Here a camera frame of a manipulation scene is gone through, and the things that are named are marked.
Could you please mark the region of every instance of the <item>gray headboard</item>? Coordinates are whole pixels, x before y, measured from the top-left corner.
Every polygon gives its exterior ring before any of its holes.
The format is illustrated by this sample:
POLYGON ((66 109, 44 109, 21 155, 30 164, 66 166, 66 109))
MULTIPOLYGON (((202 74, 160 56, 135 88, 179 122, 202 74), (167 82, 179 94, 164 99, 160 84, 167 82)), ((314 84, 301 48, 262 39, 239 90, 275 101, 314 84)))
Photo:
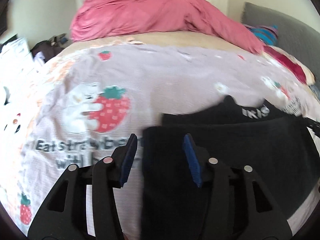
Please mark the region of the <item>gray headboard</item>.
POLYGON ((316 77, 320 88, 320 33, 305 23, 284 13, 245 3, 242 23, 258 25, 277 25, 279 39, 277 47, 293 55, 306 65, 316 77))

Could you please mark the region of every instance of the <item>mattress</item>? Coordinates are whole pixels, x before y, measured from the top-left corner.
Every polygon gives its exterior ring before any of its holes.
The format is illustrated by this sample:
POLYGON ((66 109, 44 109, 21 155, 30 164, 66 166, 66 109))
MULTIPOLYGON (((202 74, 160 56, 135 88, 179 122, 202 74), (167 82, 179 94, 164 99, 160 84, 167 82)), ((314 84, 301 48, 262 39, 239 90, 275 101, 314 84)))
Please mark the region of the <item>mattress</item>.
MULTIPOLYGON (((41 78, 37 78, 28 81, 28 89, 24 91, 26 96, 30 101, 37 103, 37 110, 34 112, 34 117, 32 118, 28 129, 26 130, 25 137, 30 140, 32 136, 32 130, 34 125, 36 125, 36 116, 40 111, 43 100, 48 92, 50 92, 57 84, 59 84, 64 77, 69 72, 69 69, 75 62, 77 62, 78 57, 89 48, 100 48, 103 46, 121 45, 121 44, 154 44, 159 46, 177 46, 177 47, 202 47, 208 49, 217 49, 222 51, 234 52, 236 54, 248 53, 243 49, 232 45, 224 41, 221 38, 208 36, 201 33, 193 32, 174 32, 174 33, 147 33, 147 34, 135 34, 130 36, 122 37, 110 37, 102 38, 93 41, 77 42, 62 51, 57 57, 51 59, 46 63, 44 69, 41 72, 41 78)), ((302 90, 307 93, 312 93, 308 86, 300 84, 302 90)), ((312 113, 311 116, 309 112, 311 109, 305 108, 305 115, 315 119, 316 117, 312 113)), ((319 140, 311 133, 318 150, 320 149, 319 140)), ((0 201, 3 203, 4 207, 8 211, 9 215, 12 217, 13 221, 18 225, 18 227, 26 234, 28 231, 29 223, 25 223, 21 219, 20 207, 22 199, 24 198, 23 186, 21 185, 21 177, 24 176, 23 170, 19 167, 20 160, 22 157, 22 163, 24 161, 23 154, 21 154, 22 146, 16 148, 14 152, 14 157, 8 160, 8 170, 10 170, 10 183, 4 179, 0 179, 0 201)), ((293 234, 295 234, 299 228, 305 223, 313 209, 320 200, 320 194, 318 192, 319 185, 310 192, 308 198, 300 206, 300 208, 288 219, 288 223, 291 227, 293 234)), ((49 192, 50 188, 44 188, 43 191, 49 192)), ((93 233, 92 228, 92 217, 88 217, 88 229, 89 232, 93 233)))

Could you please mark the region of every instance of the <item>white bear print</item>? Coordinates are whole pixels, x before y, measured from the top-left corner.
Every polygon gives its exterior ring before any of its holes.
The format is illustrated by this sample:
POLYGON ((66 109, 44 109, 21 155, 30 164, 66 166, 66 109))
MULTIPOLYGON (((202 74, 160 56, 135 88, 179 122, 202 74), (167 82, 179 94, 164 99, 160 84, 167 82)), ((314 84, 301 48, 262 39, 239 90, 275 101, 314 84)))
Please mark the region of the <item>white bear print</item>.
POLYGON ((86 112, 102 109, 93 103, 99 96, 99 84, 80 84, 67 94, 66 108, 62 111, 62 126, 68 133, 85 133, 99 127, 97 120, 89 120, 86 112))

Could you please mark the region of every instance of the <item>strawberry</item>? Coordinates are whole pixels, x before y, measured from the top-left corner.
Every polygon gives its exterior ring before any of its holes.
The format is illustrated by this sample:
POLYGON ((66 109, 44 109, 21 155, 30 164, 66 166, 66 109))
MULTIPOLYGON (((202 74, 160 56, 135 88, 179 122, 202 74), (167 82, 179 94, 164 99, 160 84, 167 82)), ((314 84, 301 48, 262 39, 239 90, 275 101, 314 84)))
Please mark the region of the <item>strawberry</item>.
POLYGON ((90 112, 89 119, 99 121, 97 132, 105 133, 116 128, 126 117, 130 100, 125 89, 116 86, 106 87, 94 103, 102 104, 102 110, 90 112))
POLYGON ((107 51, 107 50, 104 50, 104 51, 102 51, 102 52, 100 52, 99 54, 98 54, 98 56, 99 56, 99 58, 102 60, 102 61, 106 61, 106 60, 108 60, 108 59, 110 59, 111 58, 111 52, 110 51, 107 51))
POLYGON ((32 214, 30 208, 30 200, 26 195, 21 194, 21 205, 20 205, 20 220, 22 224, 29 225, 31 222, 32 214))

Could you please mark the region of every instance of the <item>blue striped cushion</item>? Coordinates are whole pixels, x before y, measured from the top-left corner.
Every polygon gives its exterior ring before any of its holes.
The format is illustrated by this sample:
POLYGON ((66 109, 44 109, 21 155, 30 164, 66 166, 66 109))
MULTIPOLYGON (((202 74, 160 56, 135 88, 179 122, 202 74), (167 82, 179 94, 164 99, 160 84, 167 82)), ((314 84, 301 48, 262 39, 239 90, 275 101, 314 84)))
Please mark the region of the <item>blue striped cushion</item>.
POLYGON ((257 36, 258 39, 263 41, 266 45, 275 46, 278 40, 278 27, 276 25, 273 26, 258 26, 252 27, 249 25, 245 25, 247 29, 249 29, 254 35, 257 36))

